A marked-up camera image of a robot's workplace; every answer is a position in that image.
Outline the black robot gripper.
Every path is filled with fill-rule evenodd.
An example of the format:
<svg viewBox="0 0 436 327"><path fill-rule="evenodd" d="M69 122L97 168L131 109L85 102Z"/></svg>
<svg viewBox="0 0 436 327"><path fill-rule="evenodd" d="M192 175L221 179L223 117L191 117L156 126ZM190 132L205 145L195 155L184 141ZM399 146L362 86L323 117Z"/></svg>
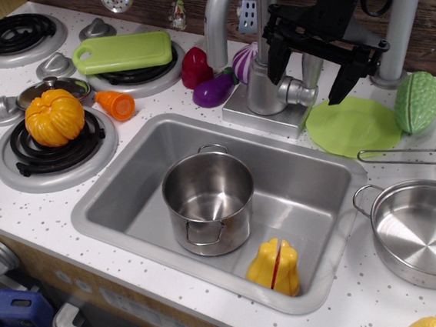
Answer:
<svg viewBox="0 0 436 327"><path fill-rule="evenodd" d="M316 0L311 6L268 6L269 20L263 38L269 45L268 78L278 85L285 75L291 52L297 49L341 65L331 91L329 105L340 104L360 78L368 75L368 64L378 62L389 43L362 26L354 17L357 5L369 12L367 0Z"/></svg>

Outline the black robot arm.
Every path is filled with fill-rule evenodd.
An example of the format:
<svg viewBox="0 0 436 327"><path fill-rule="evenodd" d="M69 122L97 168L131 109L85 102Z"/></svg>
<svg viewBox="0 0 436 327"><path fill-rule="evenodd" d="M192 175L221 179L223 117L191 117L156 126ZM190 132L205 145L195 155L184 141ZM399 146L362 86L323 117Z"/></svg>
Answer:
<svg viewBox="0 0 436 327"><path fill-rule="evenodd" d="M360 78L375 75L388 41L360 25L354 17L358 5L369 16L380 17L392 4L387 0L377 12L367 0L317 0L312 6L268 6L269 20L263 37L268 41L268 78L275 85L285 75L293 49L340 66L329 95L332 105L341 103Z"/></svg>

